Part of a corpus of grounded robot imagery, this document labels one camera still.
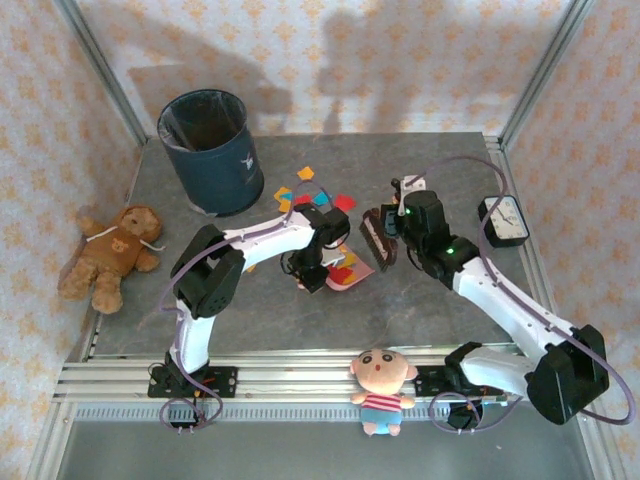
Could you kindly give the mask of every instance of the clock face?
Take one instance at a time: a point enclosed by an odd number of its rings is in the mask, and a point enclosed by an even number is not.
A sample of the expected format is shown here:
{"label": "clock face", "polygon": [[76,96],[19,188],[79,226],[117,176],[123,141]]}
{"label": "clock face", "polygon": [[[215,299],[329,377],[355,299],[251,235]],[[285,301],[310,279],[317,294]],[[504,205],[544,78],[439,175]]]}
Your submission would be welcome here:
{"label": "clock face", "polygon": [[[487,197],[484,199],[485,206],[489,210],[498,197]],[[491,223],[496,231],[496,236],[501,240],[510,238],[526,238],[529,231],[522,218],[522,213],[518,204],[511,195],[506,195],[498,208],[491,215]]]}

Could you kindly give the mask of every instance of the blue paper piece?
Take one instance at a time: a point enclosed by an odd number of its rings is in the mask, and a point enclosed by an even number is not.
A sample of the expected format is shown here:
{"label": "blue paper piece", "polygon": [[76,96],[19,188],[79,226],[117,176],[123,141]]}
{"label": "blue paper piece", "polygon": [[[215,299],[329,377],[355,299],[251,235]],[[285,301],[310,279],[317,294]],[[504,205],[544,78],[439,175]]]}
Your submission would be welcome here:
{"label": "blue paper piece", "polygon": [[317,206],[321,207],[321,206],[326,205],[327,203],[329,203],[329,199],[327,198],[327,196],[325,195],[324,192],[320,192],[318,195],[313,197],[313,203],[315,203]]}

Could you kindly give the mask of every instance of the yellow paper piece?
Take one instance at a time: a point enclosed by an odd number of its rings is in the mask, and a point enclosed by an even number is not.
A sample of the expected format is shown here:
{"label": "yellow paper piece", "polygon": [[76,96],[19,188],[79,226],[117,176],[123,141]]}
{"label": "yellow paper piece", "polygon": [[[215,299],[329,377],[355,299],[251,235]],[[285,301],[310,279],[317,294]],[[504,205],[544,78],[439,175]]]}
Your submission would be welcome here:
{"label": "yellow paper piece", "polygon": [[289,200],[280,200],[280,208],[278,209],[279,212],[287,213],[289,211],[289,208],[291,208],[291,202]]}
{"label": "yellow paper piece", "polygon": [[300,180],[311,180],[313,178],[313,175],[313,170],[311,170],[309,167],[304,167],[298,172]]}
{"label": "yellow paper piece", "polygon": [[358,257],[356,257],[356,255],[354,253],[347,253],[347,255],[344,257],[344,260],[342,261],[342,263],[340,264],[342,267],[350,267],[351,265],[353,265],[354,263],[356,263]]}
{"label": "yellow paper piece", "polygon": [[275,198],[276,200],[280,201],[280,197],[282,195],[284,195],[285,193],[290,193],[291,190],[289,190],[288,188],[284,188],[284,187],[280,187],[280,189],[273,194],[273,198]]}

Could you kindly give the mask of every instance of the red paper piece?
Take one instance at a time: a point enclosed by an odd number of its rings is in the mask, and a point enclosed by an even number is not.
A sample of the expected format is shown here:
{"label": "red paper piece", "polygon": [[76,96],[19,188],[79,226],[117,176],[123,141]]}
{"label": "red paper piece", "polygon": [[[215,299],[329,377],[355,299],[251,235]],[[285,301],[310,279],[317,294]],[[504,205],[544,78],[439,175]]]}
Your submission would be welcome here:
{"label": "red paper piece", "polygon": [[296,201],[293,203],[294,205],[299,205],[301,203],[311,203],[311,195],[300,195],[296,197]]}
{"label": "red paper piece", "polygon": [[347,213],[349,210],[356,206],[356,201],[348,195],[340,194],[333,201],[333,204],[344,213]]}
{"label": "red paper piece", "polygon": [[327,268],[329,269],[329,278],[339,285],[342,285],[353,273],[353,270],[346,267],[336,268],[333,265],[329,265]]}

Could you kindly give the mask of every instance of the doll face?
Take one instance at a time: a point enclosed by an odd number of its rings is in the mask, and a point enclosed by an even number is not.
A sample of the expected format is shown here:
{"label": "doll face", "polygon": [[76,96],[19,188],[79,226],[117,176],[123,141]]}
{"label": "doll face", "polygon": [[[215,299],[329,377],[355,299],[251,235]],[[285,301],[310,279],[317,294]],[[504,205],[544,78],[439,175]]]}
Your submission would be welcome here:
{"label": "doll face", "polygon": [[351,373],[362,388],[379,395],[398,393],[405,380],[418,374],[398,352],[379,349],[362,352],[351,362]]}

